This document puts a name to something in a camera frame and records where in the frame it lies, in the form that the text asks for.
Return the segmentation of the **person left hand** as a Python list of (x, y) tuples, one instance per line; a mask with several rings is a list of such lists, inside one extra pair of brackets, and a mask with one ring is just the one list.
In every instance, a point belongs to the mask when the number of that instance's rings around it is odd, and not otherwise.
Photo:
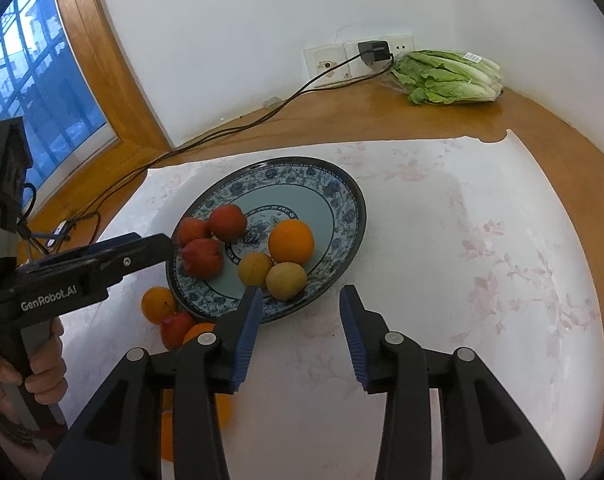
[(54, 318), (50, 326), (50, 337), (41, 349), (30, 359), (32, 371), (26, 378), (0, 356), (0, 411), (7, 412), (11, 403), (3, 390), (3, 385), (24, 385), (35, 400), (42, 405), (58, 403), (67, 392), (65, 379), (66, 364), (62, 358), (61, 336), (64, 327), (59, 318)]

